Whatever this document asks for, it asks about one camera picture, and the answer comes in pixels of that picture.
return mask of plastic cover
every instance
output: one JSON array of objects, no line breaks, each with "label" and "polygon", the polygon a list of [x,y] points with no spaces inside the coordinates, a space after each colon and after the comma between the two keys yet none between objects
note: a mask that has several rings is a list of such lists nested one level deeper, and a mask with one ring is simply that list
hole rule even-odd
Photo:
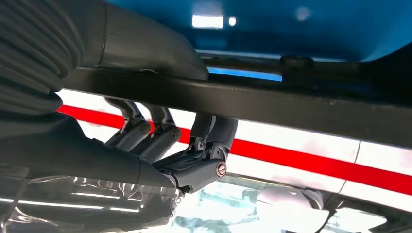
[{"label": "plastic cover", "polygon": [[171,223],[183,197],[175,188],[72,176],[18,177],[0,177],[1,232],[140,232]]}]

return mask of blue surface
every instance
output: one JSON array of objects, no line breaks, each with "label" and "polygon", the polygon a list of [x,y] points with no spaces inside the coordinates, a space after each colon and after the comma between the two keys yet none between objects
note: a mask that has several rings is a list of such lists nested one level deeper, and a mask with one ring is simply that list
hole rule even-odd
[{"label": "blue surface", "polygon": [[214,67],[209,67],[208,69],[209,69],[209,73],[211,74],[227,74],[227,75],[241,76],[241,77],[248,77],[248,78],[282,81],[282,76],[277,75],[277,74],[269,74],[269,73],[254,72],[254,71],[244,71],[244,70],[236,70],[236,69],[223,69],[223,68],[214,68]]},{"label": "blue surface", "polygon": [[411,0],[109,1],[179,31],[202,50],[371,61],[412,41]]}]

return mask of robotic hand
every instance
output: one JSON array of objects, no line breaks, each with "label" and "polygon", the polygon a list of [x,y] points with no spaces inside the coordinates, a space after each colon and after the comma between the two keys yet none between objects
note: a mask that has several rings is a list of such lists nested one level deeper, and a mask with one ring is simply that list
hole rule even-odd
[{"label": "robotic hand", "polygon": [[56,111],[74,69],[207,79],[184,37],[99,0],[3,0],[0,15],[3,232],[136,232],[170,221],[184,193],[224,176],[236,120],[197,114],[189,147],[161,159],[180,136],[164,107],[146,105],[149,134],[132,102],[107,98],[125,126],[106,143]]}]

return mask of screw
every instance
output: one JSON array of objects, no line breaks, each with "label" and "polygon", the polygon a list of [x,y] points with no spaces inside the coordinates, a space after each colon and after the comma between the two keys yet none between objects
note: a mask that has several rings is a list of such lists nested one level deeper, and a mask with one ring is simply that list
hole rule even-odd
[{"label": "screw", "polygon": [[219,177],[223,177],[226,174],[226,164],[224,162],[219,162],[216,167],[216,173]]},{"label": "screw", "polygon": [[150,128],[151,128],[150,124],[146,123],[140,127],[140,131],[142,132],[142,134],[148,134],[150,132]]},{"label": "screw", "polygon": [[172,132],[172,139],[173,140],[178,140],[180,138],[180,130],[176,129]]}]

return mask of white car body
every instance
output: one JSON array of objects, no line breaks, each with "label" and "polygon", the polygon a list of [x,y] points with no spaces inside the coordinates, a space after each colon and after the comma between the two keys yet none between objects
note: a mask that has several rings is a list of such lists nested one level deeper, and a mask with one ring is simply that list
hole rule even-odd
[{"label": "white car body", "polygon": [[[67,90],[58,95],[64,101],[61,112],[78,119],[90,138],[106,141],[121,126],[120,110],[103,97]],[[149,111],[138,106],[150,120]],[[167,155],[186,148],[184,137],[195,118],[192,112],[170,111],[183,136]],[[250,121],[239,121],[235,138],[227,161],[230,173],[412,212],[412,150]]]}]

